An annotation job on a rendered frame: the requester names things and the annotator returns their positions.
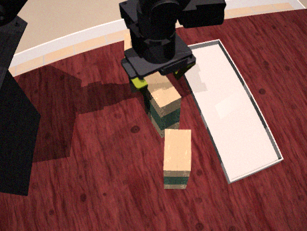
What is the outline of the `tan box with green band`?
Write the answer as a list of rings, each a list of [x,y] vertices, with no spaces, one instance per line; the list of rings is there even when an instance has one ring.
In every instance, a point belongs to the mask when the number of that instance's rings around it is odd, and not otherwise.
[[[129,49],[131,47],[131,37],[130,37],[130,33],[128,34],[124,34],[124,48]],[[128,77],[129,78],[129,77]],[[129,78],[129,84],[130,84],[130,88],[131,88],[131,92],[139,92],[135,86],[133,85],[133,83],[131,82],[131,79]]]
[[[143,97],[145,112],[161,138],[165,129],[178,130],[180,124],[181,96],[166,76],[155,72],[144,79],[148,83]],[[168,113],[170,110],[170,113]],[[170,117],[168,118],[168,116]],[[170,119],[170,122],[168,122]],[[170,124],[170,126],[168,126]]]
[[[190,172],[191,130],[165,129],[164,189],[175,187],[186,189]],[[177,176],[178,178],[176,178],[177,174],[180,175]],[[179,184],[176,184],[175,181]]]

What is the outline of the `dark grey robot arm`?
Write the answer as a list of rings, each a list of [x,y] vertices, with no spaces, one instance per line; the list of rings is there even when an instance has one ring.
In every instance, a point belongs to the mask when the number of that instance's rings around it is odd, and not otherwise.
[[[0,0],[0,27],[14,20],[27,1]],[[131,46],[140,58],[139,33],[147,39],[164,40],[174,34],[177,20],[185,29],[221,25],[225,7],[225,0],[127,0],[119,3],[121,18],[130,32]]]

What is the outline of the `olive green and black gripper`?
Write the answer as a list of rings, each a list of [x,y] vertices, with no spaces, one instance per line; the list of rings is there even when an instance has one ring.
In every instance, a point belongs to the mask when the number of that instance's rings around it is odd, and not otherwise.
[[[143,77],[156,71],[159,71],[162,76],[173,72],[174,77],[178,80],[196,64],[193,51],[176,31],[164,40],[149,40],[140,33],[139,36],[142,58],[131,47],[124,51],[125,58],[121,60],[121,66],[143,96],[146,95],[148,87]]]

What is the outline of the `white shallow rectangular tray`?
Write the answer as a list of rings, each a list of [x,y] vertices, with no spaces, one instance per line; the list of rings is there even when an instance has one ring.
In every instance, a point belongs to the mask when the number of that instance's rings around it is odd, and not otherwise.
[[[183,77],[228,184],[280,163],[272,132],[222,42],[188,47],[196,64]]]

